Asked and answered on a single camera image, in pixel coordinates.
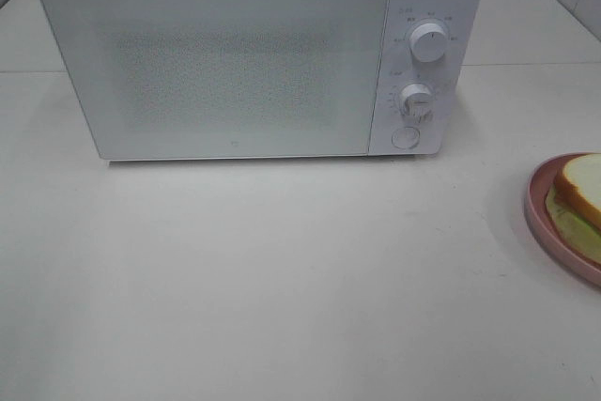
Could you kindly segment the white bread sandwich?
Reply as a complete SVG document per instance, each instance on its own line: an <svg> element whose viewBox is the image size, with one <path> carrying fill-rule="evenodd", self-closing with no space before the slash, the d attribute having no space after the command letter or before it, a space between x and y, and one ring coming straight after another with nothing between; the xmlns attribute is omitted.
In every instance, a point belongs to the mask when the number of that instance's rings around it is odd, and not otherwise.
<svg viewBox="0 0 601 401"><path fill-rule="evenodd" d="M546 197L547 213L562 241L600 264L600 154L566 162Z"/></svg>

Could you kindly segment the pink round plate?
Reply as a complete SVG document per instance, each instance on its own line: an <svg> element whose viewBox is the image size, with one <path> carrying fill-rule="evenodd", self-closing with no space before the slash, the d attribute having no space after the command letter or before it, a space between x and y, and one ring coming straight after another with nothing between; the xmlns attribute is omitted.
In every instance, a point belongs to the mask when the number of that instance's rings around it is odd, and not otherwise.
<svg viewBox="0 0 601 401"><path fill-rule="evenodd" d="M524 216L541 248L564 269L587 284L600 287L600 265L573 250L557 234L545 200L553 179L562 166L584 156L584 152L562 154L540 163L531 173L523 195Z"/></svg>

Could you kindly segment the white microwave door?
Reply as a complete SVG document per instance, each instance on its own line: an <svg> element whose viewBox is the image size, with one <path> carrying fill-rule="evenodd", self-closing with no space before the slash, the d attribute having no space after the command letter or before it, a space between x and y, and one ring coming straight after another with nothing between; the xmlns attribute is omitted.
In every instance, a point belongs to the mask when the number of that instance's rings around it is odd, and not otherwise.
<svg viewBox="0 0 601 401"><path fill-rule="evenodd" d="M364 155L388 0L40 0L107 161Z"/></svg>

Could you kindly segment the lower white timer knob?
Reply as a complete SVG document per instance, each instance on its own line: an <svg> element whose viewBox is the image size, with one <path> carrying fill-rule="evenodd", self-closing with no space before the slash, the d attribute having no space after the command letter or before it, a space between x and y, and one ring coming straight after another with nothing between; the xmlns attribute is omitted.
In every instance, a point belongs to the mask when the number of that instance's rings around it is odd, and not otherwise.
<svg viewBox="0 0 601 401"><path fill-rule="evenodd" d="M399 93L399 106L404 116L418 118L426 116L432 109L435 96L424 84L410 84Z"/></svg>

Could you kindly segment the round door release button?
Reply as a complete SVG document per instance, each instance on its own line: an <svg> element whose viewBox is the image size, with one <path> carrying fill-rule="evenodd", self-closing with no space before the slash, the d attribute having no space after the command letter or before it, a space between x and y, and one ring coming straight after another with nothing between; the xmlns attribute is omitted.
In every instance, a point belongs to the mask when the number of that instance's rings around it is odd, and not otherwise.
<svg viewBox="0 0 601 401"><path fill-rule="evenodd" d="M398 149L415 148L420 141L420 131L411 126L397 129L392 135L392 144Z"/></svg>

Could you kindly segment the upper white power knob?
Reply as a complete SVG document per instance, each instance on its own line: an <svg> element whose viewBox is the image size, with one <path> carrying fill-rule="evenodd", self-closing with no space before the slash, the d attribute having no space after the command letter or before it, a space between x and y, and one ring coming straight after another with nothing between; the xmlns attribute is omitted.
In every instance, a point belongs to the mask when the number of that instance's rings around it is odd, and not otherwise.
<svg viewBox="0 0 601 401"><path fill-rule="evenodd" d="M432 63L445 55L449 33L441 21L430 19L417 23L408 38L412 56L421 63Z"/></svg>

